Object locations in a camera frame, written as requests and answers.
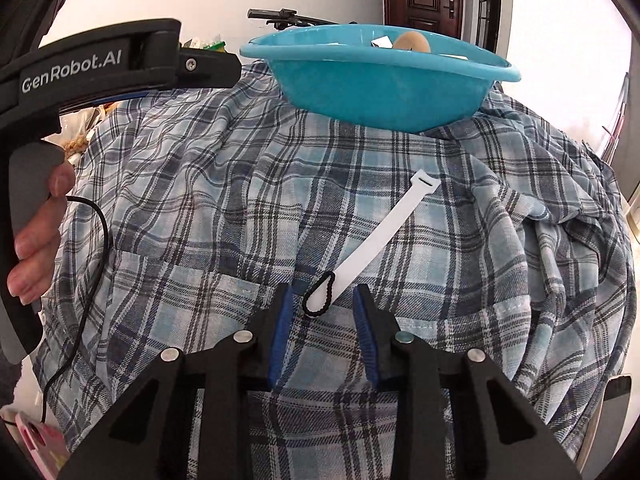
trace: door handle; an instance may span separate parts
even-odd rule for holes
[[[453,12],[454,4],[455,4],[454,0],[449,0],[449,7],[445,7],[445,9],[449,9],[449,17],[450,18],[454,18],[455,17],[454,16],[454,12]]]

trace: finger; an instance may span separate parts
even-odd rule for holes
[[[56,167],[49,175],[49,191],[52,196],[63,196],[71,191],[76,184],[74,167],[65,161]]]
[[[49,198],[27,226],[15,237],[15,254],[19,260],[33,256],[52,238],[60,236],[58,229],[66,211],[66,197]]]
[[[45,293],[51,288],[51,282],[53,280],[53,272],[55,266],[51,266],[49,270],[42,276],[35,285],[29,288],[26,292],[20,295],[20,302],[23,305],[33,303],[38,298],[45,295]]]
[[[51,268],[60,245],[60,233],[33,256],[21,261],[9,273],[7,287],[12,296],[21,296],[38,283]]]

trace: metal screw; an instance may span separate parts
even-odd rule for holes
[[[405,332],[404,330],[396,332],[396,341],[398,341],[399,343],[412,343],[414,342],[414,339],[415,337],[411,332]]]
[[[162,361],[170,363],[180,357],[180,351],[177,348],[165,348],[160,354]]]
[[[481,363],[486,358],[485,353],[479,348],[472,348],[466,356],[475,363]]]
[[[238,330],[234,334],[234,341],[236,343],[248,343],[253,338],[254,338],[254,335],[248,330]]]

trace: blue plastic bowl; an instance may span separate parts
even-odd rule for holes
[[[371,46],[371,40],[388,36],[393,42],[408,30],[413,29],[386,25],[289,29],[251,40],[240,54],[264,59],[284,95],[299,108],[409,133],[470,117],[495,81],[520,80],[519,70],[503,58],[433,32],[418,31],[429,41],[431,54]]]

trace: blue plaid fabric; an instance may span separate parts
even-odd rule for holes
[[[101,206],[114,250],[50,397],[70,448],[160,351],[212,347],[288,282],[283,373],[250,397],[255,477],[388,478],[396,398],[366,381],[351,291],[317,319],[300,302],[420,169],[439,189],[358,282],[435,347],[484,349],[574,458],[636,318],[611,170],[499,87],[472,118],[404,134],[299,110],[260,62],[233,89],[121,104],[82,158],[74,193]],[[44,299],[42,385],[70,350],[101,246],[91,209],[71,204]]]

